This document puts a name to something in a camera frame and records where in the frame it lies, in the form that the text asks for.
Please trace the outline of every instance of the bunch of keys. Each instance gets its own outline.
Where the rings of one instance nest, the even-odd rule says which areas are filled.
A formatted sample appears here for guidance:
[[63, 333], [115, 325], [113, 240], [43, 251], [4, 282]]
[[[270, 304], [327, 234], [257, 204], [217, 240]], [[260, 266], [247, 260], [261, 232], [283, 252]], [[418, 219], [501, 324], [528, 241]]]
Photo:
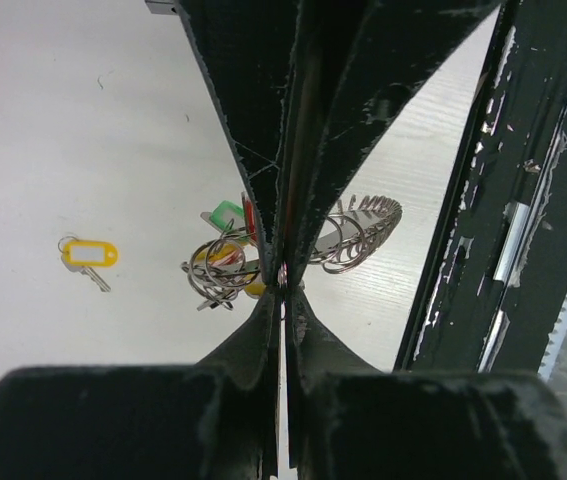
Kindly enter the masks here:
[[61, 262], [70, 272], [80, 272], [96, 283], [101, 292], [112, 289], [92, 266], [109, 267], [116, 263], [118, 253], [114, 245], [107, 242], [79, 240], [74, 236], [63, 237], [58, 244]]

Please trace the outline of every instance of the silver key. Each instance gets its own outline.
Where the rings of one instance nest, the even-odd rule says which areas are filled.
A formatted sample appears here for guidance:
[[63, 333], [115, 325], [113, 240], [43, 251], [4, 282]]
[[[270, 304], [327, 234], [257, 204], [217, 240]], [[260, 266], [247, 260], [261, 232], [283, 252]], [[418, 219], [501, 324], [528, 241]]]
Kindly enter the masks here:
[[79, 267], [77, 265], [70, 265], [65, 261], [63, 255], [61, 255], [61, 262], [63, 262], [65, 268], [67, 268], [70, 272], [81, 272], [81, 274], [86, 275], [90, 280], [92, 280], [99, 286], [99, 289], [102, 292], [108, 293], [112, 291], [107, 282], [103, 280], [103, 278], [98, 273], [96, 273], [92, 267]]

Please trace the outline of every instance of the white surface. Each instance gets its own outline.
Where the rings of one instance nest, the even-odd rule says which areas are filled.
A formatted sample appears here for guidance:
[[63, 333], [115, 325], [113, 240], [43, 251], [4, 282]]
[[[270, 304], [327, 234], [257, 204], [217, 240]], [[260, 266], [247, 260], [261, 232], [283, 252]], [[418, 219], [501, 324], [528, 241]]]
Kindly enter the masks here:
[[[350, 274], [306, 275], [319, 318], [390, 369], [493, 18], [429, 82], [349, 191], [403, 204]], [[241, 183], [178, 19], [142, 0], [0, 0], [0, 377], [33, 364], [194, 362], [244, 320], [196, 312], [178, 265]], [[103, 294], [60, 262], [68, 233], [112, 242]]]

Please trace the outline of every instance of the yellow key tag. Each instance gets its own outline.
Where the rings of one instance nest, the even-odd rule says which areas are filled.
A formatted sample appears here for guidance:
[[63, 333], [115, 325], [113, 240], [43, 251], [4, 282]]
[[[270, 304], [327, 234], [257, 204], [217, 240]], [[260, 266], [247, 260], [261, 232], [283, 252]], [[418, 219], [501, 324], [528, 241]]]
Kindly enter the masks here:
[[111, 267], [118, 258], [116, 247], [107, 242], [72, 240], [63, 245], [63, 259], [77, 267]]

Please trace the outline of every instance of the coiled wire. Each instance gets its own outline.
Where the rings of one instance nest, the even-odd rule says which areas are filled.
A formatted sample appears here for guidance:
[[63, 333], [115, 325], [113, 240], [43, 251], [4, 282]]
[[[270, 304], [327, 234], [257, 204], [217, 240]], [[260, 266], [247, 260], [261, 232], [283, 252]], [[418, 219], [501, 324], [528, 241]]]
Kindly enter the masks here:
[[[366, 195], [357, 206], [352, 195], [347, 209], [339, 200], [336, 211], [327, 217], [334, 231], [317, 240], [309, 264], [321, 265], [329, 274], [357, 267], [383, 245], [401, 217], [401, 205], [388, 197]], [[247, 261], [245, 255], [244, 246], [249, 242], [246, 229], [233, 229], [230, 222], [220, 238], [204, 243], [189, 262], [181, 264], [190, 286], [207, 300], [199, 310], [216, 305], [232, 310], [231, 302], [241, 290], [260, 278], [259, 261]], [[224, 249], [231, 253], [221, 255]]]

